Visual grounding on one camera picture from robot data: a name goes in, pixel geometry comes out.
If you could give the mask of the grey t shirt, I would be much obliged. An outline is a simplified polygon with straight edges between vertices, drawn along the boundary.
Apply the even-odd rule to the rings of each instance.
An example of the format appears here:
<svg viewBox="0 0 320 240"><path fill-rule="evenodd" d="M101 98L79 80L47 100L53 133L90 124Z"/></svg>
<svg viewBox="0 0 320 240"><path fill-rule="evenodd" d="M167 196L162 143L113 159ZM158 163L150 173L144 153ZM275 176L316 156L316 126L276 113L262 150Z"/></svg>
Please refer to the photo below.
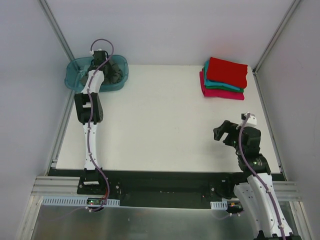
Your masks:
<svg viewBox="0 0 320 240"><path fill-rule="evenodd" d="M90 65L86 69L84 75L80 78L80 83L85 86L89 77L89 72L92 70L96 70L98 68L98 64L95 64L94 60L91 60ZM119 83L123 78L123 71L120 69L119 65L113 60L109 60L105 65L103 65L99 71L102 71L104 74L104 81L102 82L102 86L114 85Z"/></svg>

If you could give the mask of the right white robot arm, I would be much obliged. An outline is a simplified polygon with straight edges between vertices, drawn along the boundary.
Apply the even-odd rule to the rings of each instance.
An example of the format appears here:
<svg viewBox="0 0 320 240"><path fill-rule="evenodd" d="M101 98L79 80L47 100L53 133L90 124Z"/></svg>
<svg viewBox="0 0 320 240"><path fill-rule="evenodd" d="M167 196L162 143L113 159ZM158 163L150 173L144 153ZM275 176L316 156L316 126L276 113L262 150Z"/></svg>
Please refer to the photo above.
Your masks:
<svg viewBox="0 0 320 240"><path fill-rule="evenodd" d="M225 192L237 197L247 214L255 240L300 240L288 224L275 193L273 177L266 158L260 153L261 131L253 126L225 120L213 129L216 141L235 149L238 165L246 174L244 182L232 180Z"/></svg>

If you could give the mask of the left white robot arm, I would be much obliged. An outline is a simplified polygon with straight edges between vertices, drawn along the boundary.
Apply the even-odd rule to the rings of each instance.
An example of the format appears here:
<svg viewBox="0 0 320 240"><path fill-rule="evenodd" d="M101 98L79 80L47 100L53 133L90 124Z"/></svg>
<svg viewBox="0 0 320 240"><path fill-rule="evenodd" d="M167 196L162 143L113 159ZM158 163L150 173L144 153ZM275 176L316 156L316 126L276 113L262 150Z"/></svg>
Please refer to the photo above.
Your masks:
<svg viewBox="0 0 320 240"><path fill-rule="evenodd" d="M103 172L98 157L98 124L104 117L99 90L105 78L100 68L109 55L101 49L92 51L91 54L93 60L88 69L87 82L84 89L74 95L77 119L82 124L85 137L85 164L77 193L103 195L109 190L108 178Z"/></svg>

